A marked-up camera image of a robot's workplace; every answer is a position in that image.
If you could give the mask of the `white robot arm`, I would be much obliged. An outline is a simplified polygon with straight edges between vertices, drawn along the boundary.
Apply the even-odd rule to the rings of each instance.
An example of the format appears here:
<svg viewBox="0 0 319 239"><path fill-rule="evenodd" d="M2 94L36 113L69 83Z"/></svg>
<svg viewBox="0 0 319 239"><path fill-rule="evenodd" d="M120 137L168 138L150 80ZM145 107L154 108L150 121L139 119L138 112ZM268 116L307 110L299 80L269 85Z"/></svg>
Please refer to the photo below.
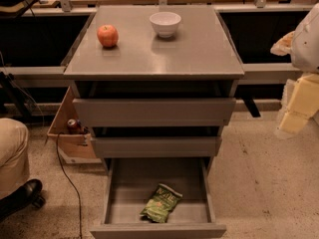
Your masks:
<svg viewBox="0 0 319 239"><path fill-rule="evenodd" d="M283 91L275 134L289 138L319 111L319 4L313 6L294 31L277 41L270 52L290 55L292 66L303 72L296 81L288 80Z"/></svg>

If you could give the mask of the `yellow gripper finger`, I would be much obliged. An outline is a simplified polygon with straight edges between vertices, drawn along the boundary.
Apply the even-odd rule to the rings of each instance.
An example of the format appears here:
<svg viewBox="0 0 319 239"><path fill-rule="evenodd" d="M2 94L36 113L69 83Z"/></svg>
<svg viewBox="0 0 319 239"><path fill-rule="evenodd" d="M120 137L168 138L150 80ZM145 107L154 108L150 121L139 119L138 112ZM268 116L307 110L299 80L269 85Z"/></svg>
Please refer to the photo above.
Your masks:
<svg viewBox="0 0 319 239"><path fill-rule="evenodd" d="M291 53L292 40L294 37L294 31L284 35L278 40L270 49L270 53L277 56L285 56Z"/></svg>
<svg viewBox="0 0 319 239"><path fill-rule="evenodd" d="M296 135L319 112L319 76L303 74L284 87L275 134L279 138Z"/></svg>

